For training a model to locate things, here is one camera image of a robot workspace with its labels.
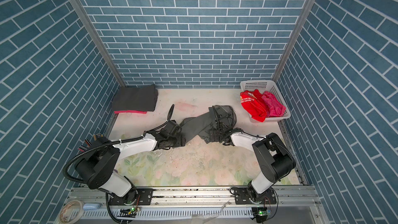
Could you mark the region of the white plastic laundry basket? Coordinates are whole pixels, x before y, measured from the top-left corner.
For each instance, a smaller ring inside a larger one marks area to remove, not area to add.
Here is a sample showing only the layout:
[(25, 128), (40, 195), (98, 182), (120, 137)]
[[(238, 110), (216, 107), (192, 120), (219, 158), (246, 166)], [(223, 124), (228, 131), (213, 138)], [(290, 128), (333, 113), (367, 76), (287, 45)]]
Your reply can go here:
[(291, 117), (282, 94), (272, 80), (247, 80), (240, 83), (240, 103), (257, 122), (278, 122)]

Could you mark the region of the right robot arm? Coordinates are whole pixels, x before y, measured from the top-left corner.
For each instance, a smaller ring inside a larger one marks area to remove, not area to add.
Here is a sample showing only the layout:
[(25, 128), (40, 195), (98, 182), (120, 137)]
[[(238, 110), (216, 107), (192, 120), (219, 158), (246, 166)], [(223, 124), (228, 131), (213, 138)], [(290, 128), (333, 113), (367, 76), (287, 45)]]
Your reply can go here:
[(212, 142), (242, 147), (255, 153), (261, 172), (247, 189), (249, 198), (254, 202), (264, 199), (265, 193), (296, 166), (292, 154), (276, 133), (260, 136), (222, 124), (211, 128), (209, 135)]

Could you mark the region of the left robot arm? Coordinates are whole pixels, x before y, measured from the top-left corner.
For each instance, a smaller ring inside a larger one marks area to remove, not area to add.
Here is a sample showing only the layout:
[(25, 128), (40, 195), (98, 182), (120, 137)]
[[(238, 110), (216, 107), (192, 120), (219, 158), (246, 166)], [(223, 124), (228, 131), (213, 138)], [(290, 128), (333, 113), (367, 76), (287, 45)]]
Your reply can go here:
[(146, 131), (137, 138), (110, 141), (101, 137), (76, 159), (74, 168), (90, 189), (101, 189), (132, 202), (136, 187), (116, 172), (118, 161), (142, 152), (184, 146), (185, 142), (181, 126), (171, 120), (159, 130)]

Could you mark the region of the red printed t shirt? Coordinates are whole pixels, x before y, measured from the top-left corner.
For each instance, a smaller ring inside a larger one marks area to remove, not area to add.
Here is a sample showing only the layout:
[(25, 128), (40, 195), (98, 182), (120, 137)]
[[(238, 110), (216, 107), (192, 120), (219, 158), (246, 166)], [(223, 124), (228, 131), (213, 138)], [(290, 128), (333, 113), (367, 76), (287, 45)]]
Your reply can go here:
[(258, 122), (264, 122), (269, 116), (269, 107), (263, 101), (262, 94), (258, 89), (241, 92), (240, 103), (251, 118)]

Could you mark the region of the folded pink t shirt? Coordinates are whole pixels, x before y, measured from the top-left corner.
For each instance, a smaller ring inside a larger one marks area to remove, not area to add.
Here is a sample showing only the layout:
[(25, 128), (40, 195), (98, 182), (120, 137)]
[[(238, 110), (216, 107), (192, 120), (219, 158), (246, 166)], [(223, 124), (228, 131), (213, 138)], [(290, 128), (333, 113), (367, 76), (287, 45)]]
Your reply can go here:
[(145, 112), (145, 111), (134, 111), (134, 110), (114, 111), (114, 114), (123, 114), (123, 113), (147, 114), (147, 112)]

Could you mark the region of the folded dark grey t shirt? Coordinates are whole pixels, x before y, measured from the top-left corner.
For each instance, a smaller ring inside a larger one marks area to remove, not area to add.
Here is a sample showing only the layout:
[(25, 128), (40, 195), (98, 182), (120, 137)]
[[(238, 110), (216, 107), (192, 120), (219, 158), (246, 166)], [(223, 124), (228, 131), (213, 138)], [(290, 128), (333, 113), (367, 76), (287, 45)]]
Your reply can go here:
[(114, 112), (139, 111), (154, 112), (158, 100), (158, 90), (155, 85), (140, 88), (121, 88), (112, 103)]

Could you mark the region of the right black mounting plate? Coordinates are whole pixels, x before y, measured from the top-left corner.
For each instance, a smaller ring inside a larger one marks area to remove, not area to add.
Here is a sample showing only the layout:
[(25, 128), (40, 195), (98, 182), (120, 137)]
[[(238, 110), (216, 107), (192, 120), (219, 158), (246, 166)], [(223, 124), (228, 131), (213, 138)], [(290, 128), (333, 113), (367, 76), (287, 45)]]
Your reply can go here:
[(276, 195), (272, 189), (258, 194), (253, 189), (247, 187), (231, 187), (230, 193), (235, 199), (235, 204), (265, 204), (272, 205), (277, 203)]

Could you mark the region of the black mounting plate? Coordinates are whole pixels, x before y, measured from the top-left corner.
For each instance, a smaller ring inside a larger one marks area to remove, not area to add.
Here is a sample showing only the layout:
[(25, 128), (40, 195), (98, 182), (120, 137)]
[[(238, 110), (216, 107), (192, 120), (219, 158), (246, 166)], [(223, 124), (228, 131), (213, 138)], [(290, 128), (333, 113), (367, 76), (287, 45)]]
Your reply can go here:
[(235, 204), (265, 204), (272, 205), (277, 203), (276, 195), (272, 189), (258, 194), (253, 189), (247, 187), (231, 187), (230, 193), (235, 199)]
[(133, 188), (123, 197), (110, 194), (109, 205), (140, 206), (150, 205), (154, 190), (152, 188)]

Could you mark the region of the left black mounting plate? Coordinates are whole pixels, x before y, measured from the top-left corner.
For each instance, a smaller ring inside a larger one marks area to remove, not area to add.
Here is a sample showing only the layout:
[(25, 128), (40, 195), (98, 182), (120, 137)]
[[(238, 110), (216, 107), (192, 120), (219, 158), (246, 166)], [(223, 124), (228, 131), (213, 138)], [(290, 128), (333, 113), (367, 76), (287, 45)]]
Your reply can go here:
[(110, 194), (109, 205), (140, 206), (150, 205), (154, 190), (152, 188), (133, 188), (123, 197)]

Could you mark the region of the cup of coloured pencils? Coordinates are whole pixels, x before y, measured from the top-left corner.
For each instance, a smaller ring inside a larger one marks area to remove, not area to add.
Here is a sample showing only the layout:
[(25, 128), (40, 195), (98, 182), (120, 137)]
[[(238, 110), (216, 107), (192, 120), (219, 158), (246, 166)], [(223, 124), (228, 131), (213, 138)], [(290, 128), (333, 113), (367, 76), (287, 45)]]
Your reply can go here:
[(85, 139), (85, 140), (83, 141), (83, 144), (80, 145), (80, 146), (78, 147), (78, 150), (79, 150), (80, 152), (87, 151), (88, 149), (90, 149), (90, 148), (93, 146), (93, 144), (96, 142), (96, 140), (98, 140), (99, 138), (102, 138), (102, 137), (103, 137), (102, 134), (95, 134), (95, 135), (93, 136), (93, 141), (90, 141), (90, 140), (88, 140), (88, 139)]

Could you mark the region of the white ventilation grille strip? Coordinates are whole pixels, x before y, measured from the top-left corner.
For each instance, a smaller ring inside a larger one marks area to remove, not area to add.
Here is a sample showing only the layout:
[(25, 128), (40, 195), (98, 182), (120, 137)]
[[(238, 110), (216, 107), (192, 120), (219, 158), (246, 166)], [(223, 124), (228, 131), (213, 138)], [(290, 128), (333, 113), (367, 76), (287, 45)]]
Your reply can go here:
[(250, 207), (210, 207), (210, 208), (142, 208), (135, 215), (122, 216), (113, 210), (114, 216), (126, 220), (175, 220), (192, 218), (253, 218)]

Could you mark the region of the right green circuit board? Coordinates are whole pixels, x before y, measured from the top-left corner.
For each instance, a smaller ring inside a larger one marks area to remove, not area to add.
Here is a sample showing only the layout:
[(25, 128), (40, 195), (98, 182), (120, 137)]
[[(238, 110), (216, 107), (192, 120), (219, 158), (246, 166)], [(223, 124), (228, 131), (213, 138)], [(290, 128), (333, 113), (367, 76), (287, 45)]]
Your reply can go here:
[(268, 216), (271, 214), (271, 211), (266, 207), (252, 207), (251, 210), (251, 219), (254, 220), (257, 224), (263, 224), (268, 219)]

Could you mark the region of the green circuit board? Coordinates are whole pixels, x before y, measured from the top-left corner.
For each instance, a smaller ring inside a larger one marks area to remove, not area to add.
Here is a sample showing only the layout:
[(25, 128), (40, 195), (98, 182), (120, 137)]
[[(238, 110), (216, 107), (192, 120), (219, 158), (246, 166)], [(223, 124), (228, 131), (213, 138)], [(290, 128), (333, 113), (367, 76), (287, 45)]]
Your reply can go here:
[(138, 214), (138, 209), (132, 208), (121, 208), (118, 213), (118, 218), (135, 218)]
[(257, 224), (263, 224), (268, 219), (268, 216), (271, 214), (271, 211), (266, 207), (252, 207), (251, 210), (251, 219), (254, 220)]

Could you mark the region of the left green circuit board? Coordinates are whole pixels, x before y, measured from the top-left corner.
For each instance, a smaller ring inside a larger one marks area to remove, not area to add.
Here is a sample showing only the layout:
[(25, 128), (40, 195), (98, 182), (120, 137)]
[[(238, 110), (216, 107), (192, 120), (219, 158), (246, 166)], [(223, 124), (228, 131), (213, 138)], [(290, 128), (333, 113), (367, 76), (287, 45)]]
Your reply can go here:
[(135, 218), (138, 214), (138, 209), (132, 208), (121, 208), (118, 213), (118, 218)]

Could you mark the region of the roll of clear tape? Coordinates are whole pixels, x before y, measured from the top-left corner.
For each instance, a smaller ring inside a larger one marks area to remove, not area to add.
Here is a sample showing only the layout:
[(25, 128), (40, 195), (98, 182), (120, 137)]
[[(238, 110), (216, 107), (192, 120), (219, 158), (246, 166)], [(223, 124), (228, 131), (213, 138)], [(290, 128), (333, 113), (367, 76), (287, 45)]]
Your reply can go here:
[(62, 207), (58, 217), (58, 224), (75, 224), (83, 217), (84, 213), (84, 203), (82, 201), (70, 201)]

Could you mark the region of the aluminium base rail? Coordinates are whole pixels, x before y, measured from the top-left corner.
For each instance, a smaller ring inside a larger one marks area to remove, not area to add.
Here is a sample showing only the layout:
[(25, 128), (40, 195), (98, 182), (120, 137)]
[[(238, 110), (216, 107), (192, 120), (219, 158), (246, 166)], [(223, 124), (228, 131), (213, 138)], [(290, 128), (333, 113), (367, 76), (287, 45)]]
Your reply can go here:
[[(192, 186), (192, 187), (153, 187), (152, 194), (140, 198), (140, 206), (146, 207), (216, 207), (228, 202), (235, 207), (235, 196), (230, 186)], [(267, 206), (320, 206), (321, 201), (313, 186), (274, 185), (272, 195), (277, 203)], [(80, 200), (88, 203), (105, 203), (105, 194), (87, 187), (76, 187), (71, 190), (67, 201)]]

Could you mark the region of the right corner aluminium post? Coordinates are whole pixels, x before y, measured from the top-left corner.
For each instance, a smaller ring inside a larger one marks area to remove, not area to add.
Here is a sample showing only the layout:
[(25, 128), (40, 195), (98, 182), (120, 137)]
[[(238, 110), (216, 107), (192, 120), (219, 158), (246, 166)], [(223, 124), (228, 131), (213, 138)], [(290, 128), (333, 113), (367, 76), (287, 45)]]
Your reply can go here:
[(305, 21), (307, 20), (314, 4), (315, 4), (315, 0), (306, 0), (305, 1), (303, 8), (301, 10), (301, 13), (297, 19), (297, 23), (295, 24), (295, 27), (290, 35), (290, 39), (285, 47), (284, 53), (282, 54), (279, 64), (277, 65), (276, 70), (273, 74), (272, 81), (277, 82), (279, 77), (281, 76), (281, 74), (284, 70), (284, 67), (287, 64), (289, 56), (293, 50), (293, 47), (298, 39), (298, 36), (299, 36), (299, 34), (305, 24)]

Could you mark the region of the corner aluminium post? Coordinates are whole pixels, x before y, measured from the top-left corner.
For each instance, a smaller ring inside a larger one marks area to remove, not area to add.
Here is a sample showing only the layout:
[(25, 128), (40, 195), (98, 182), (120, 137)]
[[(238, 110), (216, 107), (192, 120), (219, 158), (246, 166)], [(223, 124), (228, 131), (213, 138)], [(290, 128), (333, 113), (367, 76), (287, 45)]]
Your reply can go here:
[(92, 21), (90, 20), (88, 14), (86, 13), (82, 3), (80, 0), (69, 0), (72, 8), (78, 15), (79, 19), (81, 20), (83, 26), (87, 30), (88, 34), (90, 35), (93, 43), (95, 44), (96, 48), (100, 52), (103, 60), (105, 63), (108, 65), (109, 69), (111, 70), (112, 74), (114, 75), (116, 81), (120, 85), (120, 87), (126, 87), (126, 84), (124, 80), (122, 79), (120, 73), (118, 72), (117, 68), (115, 67), (115, 64), (108, 53), (105, 45), (103, 44), (100, 36), (98, 35)]
[(272, 81), (277, 82), (279, 77), (281, 76), (281, 74), (284, 70), (284, 67), (287, 64), (289, 56), (293, 50), (293, 47), (298, 39), (298, 36), (299, 36), (299, 34), (305, 24), (305, 21), (307, 20), (314, 4), (315, 4), (315, 0), (306, 0), (305, 1), (303, 8), (301, 10), (301, 13), (297, 19), (297, 23), (295, 24), (295, 27), (290, 35), (290, 39), (285, 47), (284, 53), (282, 54), (279, 64), (277, 65), (276, 70), (273, 74)]

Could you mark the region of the left corner aluminium post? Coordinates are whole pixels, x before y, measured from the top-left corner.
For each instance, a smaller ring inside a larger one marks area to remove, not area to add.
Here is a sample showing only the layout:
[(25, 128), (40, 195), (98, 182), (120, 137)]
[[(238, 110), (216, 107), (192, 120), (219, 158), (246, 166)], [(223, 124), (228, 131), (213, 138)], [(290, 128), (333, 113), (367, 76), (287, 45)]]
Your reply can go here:
[(118, 72), (117, 68), (115, 67), (115, 64), (108, 53), (105, 45), (103, 44), (100, 36), (98, 35), (92, 21), (90, 20), (88, 14), (86, 13), (82, 3), (80, 0), (69, 0), (72, 8), (78, 15), (79, 19), (81, 20), (83, 26), (87, 30), (88, 34), (90, 35), (93, 43), (95, 44), (96, 48), (100, 52), (103, 60), (105, 63), (108, 65), (109, 69), (111, 70), (112, 74), (114, 75), (116, 81), (120, 85), (120, 87), (126, 87), (126, 84), (124, 80), (122, 79), (120, 73)]

